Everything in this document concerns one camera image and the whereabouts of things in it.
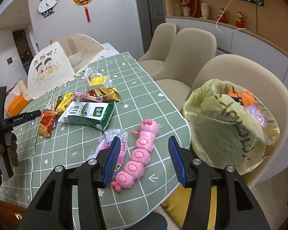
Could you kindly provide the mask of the orange plastic bag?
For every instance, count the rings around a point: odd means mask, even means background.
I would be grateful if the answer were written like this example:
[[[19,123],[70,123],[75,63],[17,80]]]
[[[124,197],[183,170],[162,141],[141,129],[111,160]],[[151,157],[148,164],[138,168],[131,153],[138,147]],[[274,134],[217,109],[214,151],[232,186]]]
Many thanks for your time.
[[[255,104],[255,97],[248,90],[235,90],[235,87],[231,87],[227,92],[227,95],[230,96],[235,102],[247,108],[252,104]]]

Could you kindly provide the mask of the orange tissue box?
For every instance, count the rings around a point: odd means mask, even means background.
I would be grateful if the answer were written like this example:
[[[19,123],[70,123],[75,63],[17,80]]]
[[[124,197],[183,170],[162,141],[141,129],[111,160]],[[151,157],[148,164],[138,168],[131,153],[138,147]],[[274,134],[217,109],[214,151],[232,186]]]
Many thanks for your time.
[[[19,94],[13,98],[7,107],[7,113],[9,116],[18,115],[28,104],[28,101],[22,94]]]

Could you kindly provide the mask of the red figurine right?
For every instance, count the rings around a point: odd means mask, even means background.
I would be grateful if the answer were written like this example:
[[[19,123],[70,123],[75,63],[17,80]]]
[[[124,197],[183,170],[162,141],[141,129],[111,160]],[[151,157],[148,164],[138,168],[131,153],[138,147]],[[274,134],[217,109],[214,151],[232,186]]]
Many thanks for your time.
[[[241,29],[245,27],[244,16],[241,12],[237,12],[236,14],[235,26]]]

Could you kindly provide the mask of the yellow nabati snack packet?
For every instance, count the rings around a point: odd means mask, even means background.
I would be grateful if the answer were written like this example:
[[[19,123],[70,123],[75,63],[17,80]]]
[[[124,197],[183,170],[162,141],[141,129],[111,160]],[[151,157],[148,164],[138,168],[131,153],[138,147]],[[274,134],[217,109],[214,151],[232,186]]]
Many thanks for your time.
[[[74,94],[72,92],[58,96],[56,101],[57,115],[62,115],[73,100]]]

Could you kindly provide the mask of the pink spoon-shaped candy wrapper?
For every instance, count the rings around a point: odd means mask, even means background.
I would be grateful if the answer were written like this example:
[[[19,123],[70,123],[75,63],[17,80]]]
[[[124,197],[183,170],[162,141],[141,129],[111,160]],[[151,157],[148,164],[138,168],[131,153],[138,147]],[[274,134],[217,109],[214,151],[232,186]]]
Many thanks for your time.
[[[73,93],[73,98],[76,102],[103,102],[103,96],[91,96],[79,91]]]

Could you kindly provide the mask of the light purple plastic wrapper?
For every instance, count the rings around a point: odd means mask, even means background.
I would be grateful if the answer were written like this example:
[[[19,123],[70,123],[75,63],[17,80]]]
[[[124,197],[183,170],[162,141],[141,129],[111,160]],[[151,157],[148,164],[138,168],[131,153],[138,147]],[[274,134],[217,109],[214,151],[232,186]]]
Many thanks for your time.
[[[113,139],[116,136],[119,137],[121,140],[121,150],[120,150],[120,154],[119,154],[119,157],[118,157],[115,169],[114,169],[113,178],[116,177],[125,159],[125,155],[127,151],[127,141],[128,141],[128,133],[125,130],[122,130],[122,129],[106,130],[103,136],[100,138],[98,144],[93,148],[93,150],[87,157],[87,160],[96,158],[100,151],[108,149],[110,147]]]

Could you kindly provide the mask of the white mesh food cover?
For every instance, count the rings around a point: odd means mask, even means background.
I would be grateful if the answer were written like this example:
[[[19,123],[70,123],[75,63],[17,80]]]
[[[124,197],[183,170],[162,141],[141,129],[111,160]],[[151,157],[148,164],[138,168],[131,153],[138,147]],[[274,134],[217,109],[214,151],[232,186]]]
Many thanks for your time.
[[[84,34],[66,36],[42,49],[28,73],[28,95],[37,99],[46,92],[74,80],[108,48]]]

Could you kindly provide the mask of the yellow seat cushion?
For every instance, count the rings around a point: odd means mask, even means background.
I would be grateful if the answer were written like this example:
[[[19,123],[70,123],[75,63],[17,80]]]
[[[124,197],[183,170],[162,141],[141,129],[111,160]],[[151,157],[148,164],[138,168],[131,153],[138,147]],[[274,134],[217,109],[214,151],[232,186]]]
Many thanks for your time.
[[[183,226],[185,215],[188,209],[191,188],[184,188],[181,184],[168,196],[162,203],[167,213],[172,217],[174,222],[179,226]],[[212,186],[210,198],[210,212],[207,229],[215,229],[217,212],[217,187]]]

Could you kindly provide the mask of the red figurine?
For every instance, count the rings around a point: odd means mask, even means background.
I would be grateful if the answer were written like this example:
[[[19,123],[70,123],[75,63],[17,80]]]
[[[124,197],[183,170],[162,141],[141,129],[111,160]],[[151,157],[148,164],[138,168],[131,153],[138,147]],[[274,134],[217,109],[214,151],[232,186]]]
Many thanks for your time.
[[[244,16],[241,12],[237,12],[236,14],[235,26],[241,29],[245,27]]]
[[[217,15],[218,17],[218,21],[220,23],[227,23],[227,18],[226,18],[226,13],[225,13],[225,10],[223,8],[219,9],[219,13]]]

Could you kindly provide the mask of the gold noodle wrapper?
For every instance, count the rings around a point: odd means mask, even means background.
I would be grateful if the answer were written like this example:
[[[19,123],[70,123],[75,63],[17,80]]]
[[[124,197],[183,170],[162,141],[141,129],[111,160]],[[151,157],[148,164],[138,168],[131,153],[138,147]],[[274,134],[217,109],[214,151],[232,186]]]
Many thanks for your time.
[[[101,97],[105,102],[122,101],[121,96],[115,87],[94,87],[94,89],[89,90],[89,92],[87,92],[87,95],[93,97]]]

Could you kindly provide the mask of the beige chair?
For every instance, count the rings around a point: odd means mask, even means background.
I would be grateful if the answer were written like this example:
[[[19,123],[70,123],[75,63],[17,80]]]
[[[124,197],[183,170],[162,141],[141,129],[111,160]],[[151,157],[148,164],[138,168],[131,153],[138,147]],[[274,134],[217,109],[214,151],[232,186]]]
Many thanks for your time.
[[[165,61],[140,61],[141,67],[155,80],[176,80],[192,86],[202,67],[215,57],[217,41],[205,30],[185,28],[177,33]]]
[[[280,138],[272,154],[254,171],[244,175],[246,184],[253,187],[271,168],[288,136],[288,90],[276,75],[262,65],[233,54],[223,54],[209,60],[191,87],[172,79],[157,80],[156,83],[180,110],[193,90],[213,78],[231,81],[252,92],[267,106],[280,127]]]
[[[173,40],[177,34],[177,26],[173,23],[162,23],[154,31],[148,51],[138,62],[147,60],[165,61]]]

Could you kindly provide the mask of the green white milk carton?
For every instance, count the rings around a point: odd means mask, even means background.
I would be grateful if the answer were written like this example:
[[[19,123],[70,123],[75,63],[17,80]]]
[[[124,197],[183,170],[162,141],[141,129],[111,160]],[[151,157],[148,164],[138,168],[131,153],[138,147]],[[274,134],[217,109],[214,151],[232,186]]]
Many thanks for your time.
[[[59,123],[89,126],[105,131],[114,112],[114,102],[71,102]]]

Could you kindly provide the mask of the white yellow gift box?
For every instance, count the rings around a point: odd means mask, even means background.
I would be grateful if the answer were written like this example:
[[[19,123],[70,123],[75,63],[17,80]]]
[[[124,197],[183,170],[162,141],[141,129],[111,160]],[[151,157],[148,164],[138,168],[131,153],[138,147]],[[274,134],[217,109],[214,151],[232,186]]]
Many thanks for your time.
[[[87,81],[88,85],[92,88],[94,87],[110,87],[112,81],[108,75],[103,75],[97,71],[87,68],[84,73],[84,78]]]

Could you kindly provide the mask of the beige chair middle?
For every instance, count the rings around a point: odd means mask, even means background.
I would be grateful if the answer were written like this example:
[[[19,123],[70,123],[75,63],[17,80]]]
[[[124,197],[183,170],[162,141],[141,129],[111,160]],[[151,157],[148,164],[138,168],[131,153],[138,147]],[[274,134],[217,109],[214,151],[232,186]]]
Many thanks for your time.
[[[215,57],[217,41],[205,30],[185,28],[177,33],[165,61],[140,61],[141,67],[155,80],[176,80],[192,86],[202,67]]]

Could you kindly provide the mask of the red snack packet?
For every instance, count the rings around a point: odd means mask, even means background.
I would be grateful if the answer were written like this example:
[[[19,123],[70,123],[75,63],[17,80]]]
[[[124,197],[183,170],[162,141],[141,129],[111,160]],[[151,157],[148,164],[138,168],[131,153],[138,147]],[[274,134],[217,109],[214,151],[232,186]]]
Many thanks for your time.
[[[56,121],[57,112],[52,110],[42,110],[42,114],[40,117],[38,135],[43,138],[50,137],[53,126]]]

